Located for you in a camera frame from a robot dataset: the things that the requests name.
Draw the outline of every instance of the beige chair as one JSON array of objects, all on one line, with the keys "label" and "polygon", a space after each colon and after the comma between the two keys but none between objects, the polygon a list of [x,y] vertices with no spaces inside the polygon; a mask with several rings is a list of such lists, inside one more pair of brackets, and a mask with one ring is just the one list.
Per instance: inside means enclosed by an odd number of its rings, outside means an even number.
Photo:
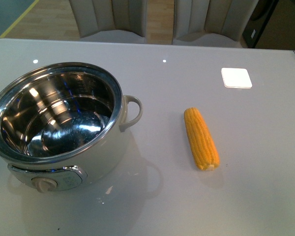
[{"label": "beige chair", "polygon": [[69,0],[81,41],[146,43],[147,0]]},{"label": "beige chair", "polygon": [[241,47],[258,0],[175,0],[172,44]]}]

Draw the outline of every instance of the white table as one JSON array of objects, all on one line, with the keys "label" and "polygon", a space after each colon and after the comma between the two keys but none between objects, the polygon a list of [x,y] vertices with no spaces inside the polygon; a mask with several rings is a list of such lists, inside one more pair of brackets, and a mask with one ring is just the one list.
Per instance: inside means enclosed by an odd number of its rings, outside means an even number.
[{"label": "white table", "polygon": [[[294,52],[1,39],[0,91],[64,61],[111,72],[142,119],[122,162],[86,189],[40,194],[0,158],[0,236],[295,236]],[[223,67],[247,69],[252,88],[226,88]],[[188,107],[215,140],[212,172],[194,165]]]}]

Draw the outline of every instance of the yellow corn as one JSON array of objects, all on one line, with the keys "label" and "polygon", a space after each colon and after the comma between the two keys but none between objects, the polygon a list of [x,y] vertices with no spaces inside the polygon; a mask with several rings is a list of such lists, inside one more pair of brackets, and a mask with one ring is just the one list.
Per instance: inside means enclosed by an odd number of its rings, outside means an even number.
[{"label": "yellow corn", "polygon": [[196,166],[201,170],[214,170],[220,158],[205,120],[197,108],[184,112],[187,136]]}]

